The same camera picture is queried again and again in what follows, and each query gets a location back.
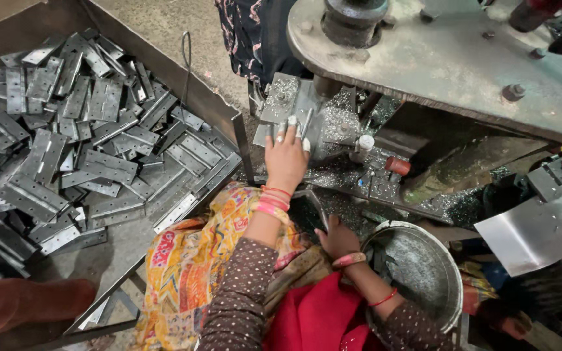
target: polka dot sleeve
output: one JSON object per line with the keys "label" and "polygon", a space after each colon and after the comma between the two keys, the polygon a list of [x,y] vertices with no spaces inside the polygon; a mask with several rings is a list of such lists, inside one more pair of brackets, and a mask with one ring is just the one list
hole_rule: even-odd
{"label": "polka dot sleeve", "polygon": [[384,326],[383,338],[395,350],[458,350],[428,315],[410,301],[398,306]]}
{"label": "polka dot sleeve", "polygon": [[263,301],[277,257],[276,250],[240,238],[209,305],[198,350],[261,349]]}

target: pink bangle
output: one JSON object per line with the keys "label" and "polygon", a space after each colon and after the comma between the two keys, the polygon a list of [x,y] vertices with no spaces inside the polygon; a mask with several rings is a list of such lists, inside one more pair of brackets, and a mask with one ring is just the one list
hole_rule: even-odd
{"label": "pink bangle", "polygon": [[270,203],[265,202],[256,202],[250,206],[251,211],[261,211],[265,212],[272,217],[281,221],[281,223],[285,224],[286,226],[290,224],[290,217],[280,208],[271,205]]}
{"label": "pink bangle", "polygon": [[365,254],[363,252],[354,252],[350,255],[342,256],[339,259],[333,261],[333,268],[343,268],[350,266],[355,263],[364,262],[366,260]]}

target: metal container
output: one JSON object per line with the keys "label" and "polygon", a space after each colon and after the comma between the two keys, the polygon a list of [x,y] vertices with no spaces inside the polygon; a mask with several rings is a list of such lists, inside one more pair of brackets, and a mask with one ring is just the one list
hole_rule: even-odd
{"label": "metal container", "polygon": [[[401,295],[422,307],[443,333],[448,332],[463,309],[463,282],[446,247],[415,224],[397,220],[379,224],[363,243],[363,253],[374,245],[382,245],[388,259],[393,259],[388,266]],[[369,308],[371,321],[378,318]],[[379,323],[371,327],[378,335]]]}

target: patterned fabric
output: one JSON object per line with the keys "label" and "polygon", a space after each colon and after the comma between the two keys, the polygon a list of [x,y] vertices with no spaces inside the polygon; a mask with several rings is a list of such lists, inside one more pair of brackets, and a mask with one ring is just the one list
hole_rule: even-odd
{"label": "patterned fabric", "polygon": [[263,0],[214,0],[225,48],[238,76],[259,83],[263,72],[259,8]]}
{"label": "patterned fabric", "polygon": [[210,304],[197,351],[260,350],[266,297],[277,251],[241,238]]}
{"label": "patterned fabric", "polygon": [[[173,224],[147,252],[147,291],[132,350],[191,350],[225,266],[243,235],[261,190],[232,182],[210,204],[209,218]],[[274,271],[307,250],[293,224],[277,242]]]}

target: bangle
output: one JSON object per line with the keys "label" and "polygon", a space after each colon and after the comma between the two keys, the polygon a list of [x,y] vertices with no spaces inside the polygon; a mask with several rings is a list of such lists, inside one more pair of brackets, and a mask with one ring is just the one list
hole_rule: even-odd
{"label": "bangle", "polygon": [[384,303],[385,301],[387,301],[387,300],[393,298],[394,295],[396,295],[396,292],[398,292],[398,288],[394,288],[394,290],[392,291],[392,293],[391,293],[389,296],[387,296],[385,299],[380,300],[379,302],[375,302],[374,304],[368,304],[368,306],[370,306],[370,307],[378,306],[378,305]]}
{"label": "bangle", "polygon": [[281,189],[279,189],[279,188],[268,188],[267,186],[261,186],[261,189],[262,189],[263,191],[266,191],[266,190],[279,191],[279,192],[284,193],[285,195],[288,195],[290,198],[292,198],[292,195],[291,195],[289,192],[287,192],[287,191],[285,191],[285,190],[281,190]]}
{"label": "bangle", "polygon": [[349,255],[342,256],[339,259],[333,261],[331,266],[333,268],[343,268],[355,263],[364,262],[365,260],[366,258],[363,252],[354,252]]}
{"label": "bangle", "polygon": [[265,212],[272,217],[281,221],[281,223],[285,224],[286,226],[290,224],[290,217],[280,208],[271,205],[270,203],[265,202],[256,202],[250,206],[251,211],[261,211]]}

